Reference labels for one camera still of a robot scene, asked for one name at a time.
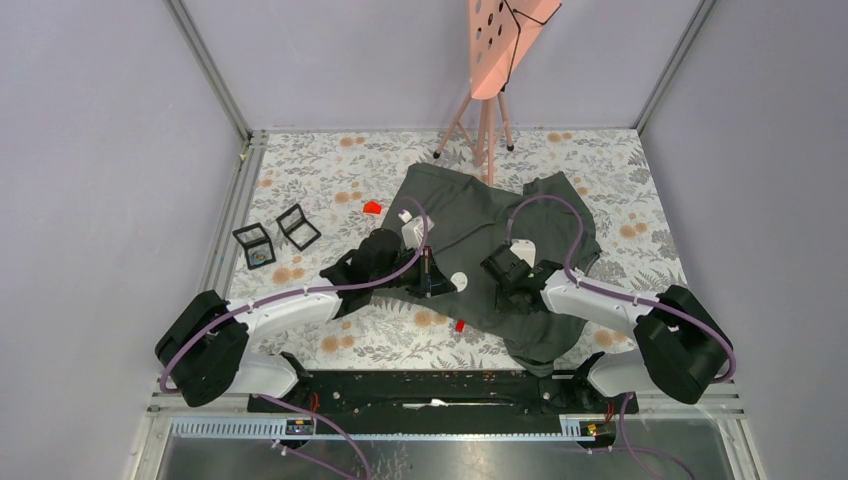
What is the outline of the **round brooch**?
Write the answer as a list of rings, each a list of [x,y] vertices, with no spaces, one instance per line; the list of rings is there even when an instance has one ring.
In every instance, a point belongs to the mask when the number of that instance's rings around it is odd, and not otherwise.
[[[468,277],[464,272],[455,272],[450,276],[450,282],[457,292],[463,292],[468,286]]]

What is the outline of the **dark grey t-shirt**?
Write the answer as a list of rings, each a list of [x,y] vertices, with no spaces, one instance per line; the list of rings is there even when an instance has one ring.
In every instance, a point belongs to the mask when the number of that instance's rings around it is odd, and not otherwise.
[[[400,232],[402,210],[414,213],[414,198],[435,222],[428,243],[439,269],[451,276],[464,272],[468,286],[463,292],[431,299],[415,299],[398,289],[382,296],[431,309],[503,339],[509,356],[536,376],[554,370],[557,358],[578,341],[585,322],[576,317],[537,312],[531,315],[502,314],[495,309],[495,283],[481,262],[512,234],[529,239],[541,260],[562,262],[579,230],[584,232],[572,258],[574,266],[587,271],[599,259],[595,223],[588,207],[563,173],[536,178],[520,194],[490,188],[477,178],[416,163],[407,170],[397,195],[383,220],[383,227]]]

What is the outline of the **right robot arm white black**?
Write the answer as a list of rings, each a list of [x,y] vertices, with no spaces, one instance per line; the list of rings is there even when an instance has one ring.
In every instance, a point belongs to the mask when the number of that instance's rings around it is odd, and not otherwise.
[[[693,405],[735,371],[730,340],[685,287],[632,293],[587,281],[555,262],[530,266],[506,245],[481,266],[494,280],[497,307],[507,313],[576,317],[635,342],[630,351],[602,353],[579,367],[573,396],[583,410],[597,412],[613,397],[650,389]]]

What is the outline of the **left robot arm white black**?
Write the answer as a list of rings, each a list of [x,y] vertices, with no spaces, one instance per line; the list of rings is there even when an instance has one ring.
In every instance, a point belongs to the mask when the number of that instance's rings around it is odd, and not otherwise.
[[[285,410],[299,410],[311,387],[294,359],[255,354],[254,346],[295,327],[345,317],[380,289],[415,299],[457,290],[430,247],[408,248],[397,233],[377,229],[297,289],[259,300],[227,301],[214,290],[197,294],[155,346],[164,368],[160,387],[190,407],[242,393],[272,396]]]

